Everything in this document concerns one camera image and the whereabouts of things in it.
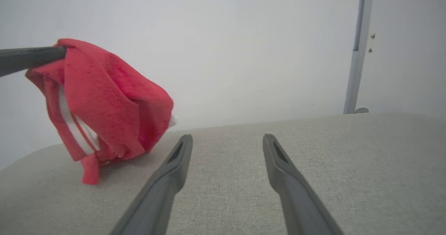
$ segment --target white stripe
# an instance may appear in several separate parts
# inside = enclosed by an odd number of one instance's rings
[[[62,85],[59,85],[59,108],[60,108],[60,113],[62,114],[62,117],[68,126],[68,129],[70,129],[70,132],[72,133],[73,137],[75,138],[79,146],[83,149],[83,151],[86,154],[94,153],[94,150],[88,145],[87,141],[82,136],[82,133],[76,126],[75,121],[71,117],[71,112],[70,109],[68,108],[67,98],[65,97],[65,89]],[[88,140],[90,140],[90,142],[93,144],[94,148],[96,148],[96,150],[99,150],[98,135],[90,127],[88,127],[80,118],[78,118],[78,116],[75,116],[75,118],[78,121],[81,129],[87,136]]]

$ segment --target red garment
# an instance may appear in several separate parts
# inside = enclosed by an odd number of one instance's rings
[[[73,39],[60,39],[56,46],[67,47],[65,59],[30,69],[26,76],[46,97],[49,118],[71,157],[81,161],[82,182],[95,185],[100,165],[132,159],[153,148],[169,127],[174,103],[164,89],[115,54]],[[62,117],[60,85],[74,123],[94,150],[91,154],[76,141],[66,115]],[[99,149],[86,138],[76,117],[99,135]]]

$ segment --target gray fabric surface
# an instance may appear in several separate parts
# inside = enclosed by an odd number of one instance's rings
[[[167,133],[151,154],[105,168],[99,186],[62,145],[0,172],[0,234],[106,234],[182,134],[194,138],[168,234],[285,234],[262,136],[274,134],[346,235],[444,234],[446,125],[353,114]]]

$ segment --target white panel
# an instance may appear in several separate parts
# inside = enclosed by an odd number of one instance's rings
[[[446,0],[373,0],[356,108],[446,119]]]
[[[344,108],[358,1],[0,0],[0,48],[60,37],[105,48],[167,90],[176,129],[334,115]],[[23,74],[0,88],[0,169],[60,143]]]

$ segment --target red cloth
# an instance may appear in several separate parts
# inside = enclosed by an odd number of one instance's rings
[[[95,185],[100,165],[153,148],[169,127],[174,103],[164,89],[115,54],[73,39],[60,39],[56,46],[67,47],[65,59],[30,69],[26,76],[46,97],[49,118],[71,157],[81,161],[82,182]],[[62,117],[59,85],[65,88],[71,114],[99,135],[100,149],[92,154],[79,146]]]

